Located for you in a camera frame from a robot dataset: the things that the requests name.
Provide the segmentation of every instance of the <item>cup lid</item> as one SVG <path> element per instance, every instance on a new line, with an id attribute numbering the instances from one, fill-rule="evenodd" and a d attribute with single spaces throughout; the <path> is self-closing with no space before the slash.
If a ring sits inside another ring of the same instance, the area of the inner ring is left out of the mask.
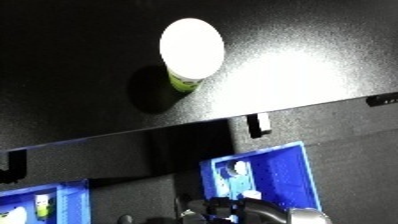
<path id="1" fill-rule="evenodd" d="M 224 61 L 224 42 L 210 24 L 193 18 L 169 25 L 160 39 L 160 54 L 166 66 L 178 76 L 204 79 Z"/>

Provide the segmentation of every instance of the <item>white cup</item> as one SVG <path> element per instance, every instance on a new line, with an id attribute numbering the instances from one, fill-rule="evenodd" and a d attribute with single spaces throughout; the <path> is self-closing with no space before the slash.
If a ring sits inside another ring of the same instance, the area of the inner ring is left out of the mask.
<path id="1" fill-rule="evenodd" d="M 160 39 L 160 54 L 174 88 L 191 92 L 221 67 L 225 50 L 213 26 L 187 18 L 166 28 Z"/>

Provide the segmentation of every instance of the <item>gray metal part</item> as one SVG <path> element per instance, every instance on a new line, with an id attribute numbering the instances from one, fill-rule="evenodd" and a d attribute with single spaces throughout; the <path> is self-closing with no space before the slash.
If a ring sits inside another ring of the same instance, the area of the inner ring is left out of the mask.
<path id="1" fill-rule="evenodd" d="M 332 224 L 330 218 L 315 209 L 290 209 L 287 224 Z"/>

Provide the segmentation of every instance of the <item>black surface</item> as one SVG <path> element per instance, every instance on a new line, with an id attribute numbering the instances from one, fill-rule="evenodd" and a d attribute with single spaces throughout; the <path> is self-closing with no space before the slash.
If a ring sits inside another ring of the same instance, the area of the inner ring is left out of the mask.
<path id="1" fill-rule="evenodd" d="M 318 144 L 398 129 L 398 104 L 369 107 L 365 99 L 309 106 L 269 114 L 272 133 L 252 139 L 245 117 L 229 120 L 236 152 L 286 142 Z"/>
<path id="2" fill-rule="evenodd" d="M 88 177 L 94 179 L 92 223 L 115 223 L 131 214 L 137 224 L 171 224 L 176 195 L 202 195 L 194 169 L 199 160 L 302 139 L 322 205 L 334 223 L 395 223 L 397 109 L 396 104 L 370 108 L 362 99 L 274 112 L 273 133 L 267 137 L 236 138 L 249 134 L 232 126 L 234 146 L 228 144 L 225 122 L 46 146 L 28 151 L 27 176 L 17 184 L 0 184 L 0 190 Z M 176 141 L 178 136 L 187 141 Z M 169 154 L 171 150 L 180 153 Z M 148 161 L 153 158 L 148 152 L 159 152 L 159 158 Z"/>
<path id="3" fill-rule="evenodd" d="M 2 1 L 0 149 L 396 92 L 397 10 L 394 0 Z M 219 30 L 224 66 L 186 97 L 162 92 L 165 74 L 146 91 L 139 78 L 162 65 L 162 31 L 184 17 Z"/>

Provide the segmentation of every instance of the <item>small object in bin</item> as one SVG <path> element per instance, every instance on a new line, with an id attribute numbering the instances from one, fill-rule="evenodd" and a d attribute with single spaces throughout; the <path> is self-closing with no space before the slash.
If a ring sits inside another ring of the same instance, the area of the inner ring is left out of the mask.
<path id="1" fill-rule="evenodd" d="M 46 220 L 55 212 L 55 195 L 37 194 L 35 195 L 35 208 L 38 220 Z"/>
<path id="2" fill-rule="evenodd" d="M 26 224 L 28 213 L 22 206 L 0 214 L 0 224 Z"/>
<path id="3" fill-rule="evenodd" d="M 227 165 L 227 172 L 231 176 L 247 175 L 247 166 L 243 161 L 232 160 Z"/>

